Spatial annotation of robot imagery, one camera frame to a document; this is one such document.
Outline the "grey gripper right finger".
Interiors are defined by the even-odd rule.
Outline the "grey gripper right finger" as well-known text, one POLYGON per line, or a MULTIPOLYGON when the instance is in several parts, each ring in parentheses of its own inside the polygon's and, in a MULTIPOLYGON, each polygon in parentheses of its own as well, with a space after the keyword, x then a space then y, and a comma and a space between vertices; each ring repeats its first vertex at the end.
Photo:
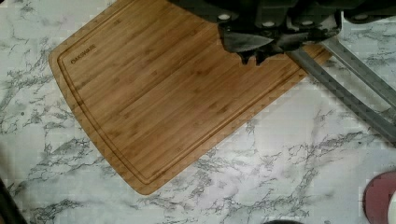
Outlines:
POLYGON ((288 52, 288 56, 298 65, 300 65, 307 73, 311 74, 324 87, 326 87, 360 119, 369 124, 392 145, 396 144, 395 126, 383 119, 380 115, 374 112, 373 109, 368 107, 361 100, 350 93, 346 88, 344 88, 303 49, 297 49, 288 52))

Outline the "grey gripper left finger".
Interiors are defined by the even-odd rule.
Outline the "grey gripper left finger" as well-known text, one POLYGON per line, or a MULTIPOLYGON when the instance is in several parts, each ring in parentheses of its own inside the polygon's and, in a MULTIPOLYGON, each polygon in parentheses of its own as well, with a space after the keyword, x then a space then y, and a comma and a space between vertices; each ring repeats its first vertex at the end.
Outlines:
POLYGON ((396 107, 396 91, 336 37, 322 41, 321 45, 384 101, 393 108, 396 107))

